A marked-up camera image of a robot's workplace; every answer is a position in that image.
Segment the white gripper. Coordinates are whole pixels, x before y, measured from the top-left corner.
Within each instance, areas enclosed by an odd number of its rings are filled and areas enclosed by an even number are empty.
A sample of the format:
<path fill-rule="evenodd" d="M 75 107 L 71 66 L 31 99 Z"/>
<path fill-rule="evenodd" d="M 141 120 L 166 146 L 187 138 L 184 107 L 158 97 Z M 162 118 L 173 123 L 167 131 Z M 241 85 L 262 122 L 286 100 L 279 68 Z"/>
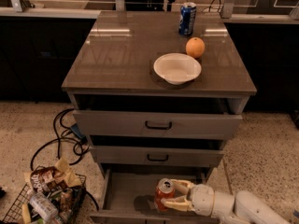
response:
<path fill-rule="evenodd" d="M 161 203 L 170 209 L 181 212 L 193 211 L 200 216 L 208 217 L 211 215 L 214 204 L 214 189 L 210 186 L 199 184 L 181 179 L 172 179 L 174 188 L 183 194 L 177 198 L 162 198 Z"/>

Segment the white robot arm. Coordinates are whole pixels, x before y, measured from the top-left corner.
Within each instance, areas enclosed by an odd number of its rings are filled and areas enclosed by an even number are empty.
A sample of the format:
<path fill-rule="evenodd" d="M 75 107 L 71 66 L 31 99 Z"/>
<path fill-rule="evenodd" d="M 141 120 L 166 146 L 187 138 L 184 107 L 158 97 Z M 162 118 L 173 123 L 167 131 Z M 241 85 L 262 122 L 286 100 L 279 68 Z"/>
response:
<path fill-rule="evenodd" d="M 163 178 L 155 196 L 156 208 L 194 212 L 218 218 L 223 224 L 291 224 L 249 191 L 235 196 L 188 180 Z"/>

